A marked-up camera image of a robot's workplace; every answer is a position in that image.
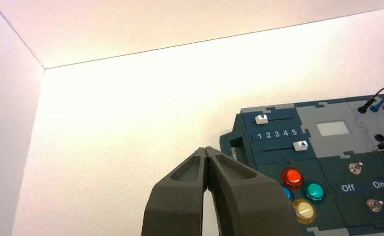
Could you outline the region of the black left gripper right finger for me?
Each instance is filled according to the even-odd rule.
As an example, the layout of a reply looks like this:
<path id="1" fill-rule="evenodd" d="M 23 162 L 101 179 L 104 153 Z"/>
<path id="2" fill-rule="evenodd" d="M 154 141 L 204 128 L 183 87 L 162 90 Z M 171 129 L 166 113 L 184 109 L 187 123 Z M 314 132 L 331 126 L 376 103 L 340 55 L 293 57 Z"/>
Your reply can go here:
<path id="1" fill-rule="evenodd" d="M 206 147 L 208 189 L 221 236 L 300 236 L 291 201 L 277 181 Z"/>

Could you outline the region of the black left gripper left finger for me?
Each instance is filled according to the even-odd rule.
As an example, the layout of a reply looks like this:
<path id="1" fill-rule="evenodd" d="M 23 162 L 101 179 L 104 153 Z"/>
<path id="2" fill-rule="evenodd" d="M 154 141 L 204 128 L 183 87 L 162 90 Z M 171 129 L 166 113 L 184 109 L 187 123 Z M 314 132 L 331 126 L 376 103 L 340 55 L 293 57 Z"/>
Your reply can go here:
<path id="1" fill-rule="evenodd" d="M 144 211 L 143 236 L 202 235 L 206 157 L 205 148 L 198 148 L 155 184 Z"/>

